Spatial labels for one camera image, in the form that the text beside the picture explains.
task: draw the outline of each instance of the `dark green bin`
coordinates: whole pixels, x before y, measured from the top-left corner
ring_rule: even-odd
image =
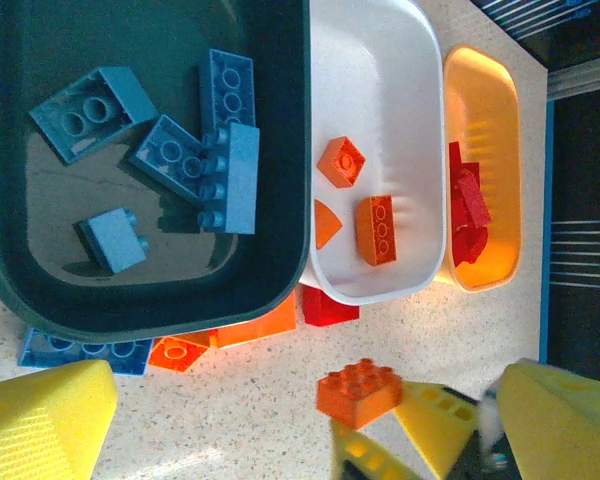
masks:
[[[307,0],[0,2],[0,297],[72,341],[205,330],[280,303],[309,235]],[[261,129],[256,234],[193,233],[195,210],[128,166],[144,128],[66,167],[27,112],[91,69],[130,66],[161,113],[200,135],[196,61],[208,48],[254,60]],[[151,243],[104,276],[74,230],[124,206]]]

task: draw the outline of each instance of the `plastic bin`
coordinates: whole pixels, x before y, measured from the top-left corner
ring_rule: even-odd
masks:
[[[449,142],[457,141],[463,162],[480,163],[481,190],[492,223],[488,226],[487,245],[477,262],[454,267],[451,206],[447,206],[447,250],[436,280],[456,284],[466,292],[479,292],[509,282],[520,260],[522,190],[518,95],[504,65],[468,46],[458,46],[447,55],[444,88],[447,156]]]
[[[0,297],[31,326],[113,343],[260,317],[289,296],[309,234],[308,2],[14,0],[0,4]],[[147,133],[67,167],[27,112],[97,66],[125,65],[200,138],[196,64],[253,58],[261,129],[255,235],[197,234],[198,211],[129,165]],[[106,276],[74,224],[125,207],[147,260]]]
[[[311,89],[312,194],[343,226],[318,250],[312,221],[301,281],[348,305],[425,288],[444,254],[446,179],[442,59],[424,13],[408,1],[312,1]],[[316,165],[342,136],[366,162],[353,187],[336,189]],[[397,260],[372,267],[354,218],[375,195],[393,198]]]

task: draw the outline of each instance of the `textured yellow surface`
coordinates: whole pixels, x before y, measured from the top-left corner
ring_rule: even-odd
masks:
[[[331,420],[333,434],[333,480],[340,480],[344,463],[353,463],[370,480],[418,480],[409,468],[391,453],[361,433]]]
[[[476,408],[443,385],[404,382],[394,413],[437,478],[445,478],[478,428]]]
[[[116,401],[103,360],[0,382],[0,479],[91,478]]]
[[[600,480],[600,382],[514,364],[497,400],[525,480]]]

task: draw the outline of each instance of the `orange 2x2 brick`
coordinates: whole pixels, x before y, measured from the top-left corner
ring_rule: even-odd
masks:
[[[339,137],[327,145],[318,162],[318,170],[337,188],[349,188],[356,183],[365,161],[349,137]]]
[[[396,260],[396,238],[391,196],[367,197],[356,209],[358,252],[369,264],[378,266]]]
[[[402,379],[368,358],[318,381],[316,408],[359,430],[402,401]]]

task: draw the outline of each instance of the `red lego brick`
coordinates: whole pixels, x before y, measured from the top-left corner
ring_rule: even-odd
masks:
[[[451,190],[451,234],[469,225],[469,214],[460,191]]]
[[[302,292],[302,312],[309,325],[328,327],[360,318],[360,307],[338,303],[317,288],[305,286]]]
[[[469,170],[473,174],[473,176],[476,178],[476,182],[478,182],[478,187],[480,187],[480,164],[478,162],[463,163],[460,171],[465,169]]]
[[[462,168],[462,156],[460,154],[460,142],[449,144],[449,172],[454,176]]]
[[[469,259],[469,229],[470,227],[462,227],[451,237],[453,264],[456,267]]]
[[[318,162],[318,170],[337,188],[349,188],[356,183],[365,161],[349,137],[339,137],[327,145]]]
[[[469,254],[467,255],[469,263],[476,263],[478,257],[487,246],[488,239],[489,232],[487,232],[487,227],[472,228],[469,230]]]
[[[368,358],[318,381],[316,408],[359,430],[402,401],[402,379]]]
[[[471,225],[476,228],[486,227],[491,223],[491,216],[476,177],[469,170],[462,169],[457,184],[467,205]]]
[[[367,197],[356,208],[356,243],[365,262],[374,267],[394,262],[396,234],[390,195]]]

